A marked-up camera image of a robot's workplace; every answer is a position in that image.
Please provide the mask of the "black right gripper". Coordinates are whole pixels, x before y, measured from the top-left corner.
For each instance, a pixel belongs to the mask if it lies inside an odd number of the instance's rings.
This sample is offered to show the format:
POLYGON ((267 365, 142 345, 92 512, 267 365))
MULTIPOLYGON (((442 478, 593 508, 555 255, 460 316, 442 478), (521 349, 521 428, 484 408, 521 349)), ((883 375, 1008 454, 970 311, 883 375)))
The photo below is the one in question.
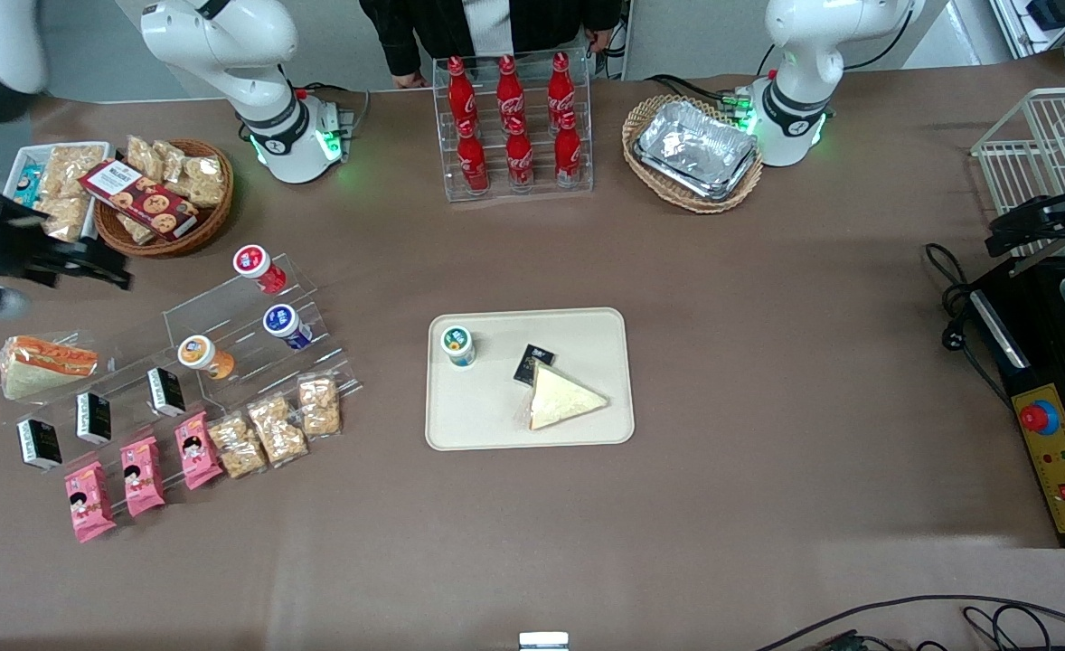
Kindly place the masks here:
POLYGON ((45 214, 21 204, 0 202, 0 278, 20 278, 46 288, 58 288, 61 278, 78 278, 131 289, 127 256, 103 241, 50 241, 43 228, 45 219, 45 214))

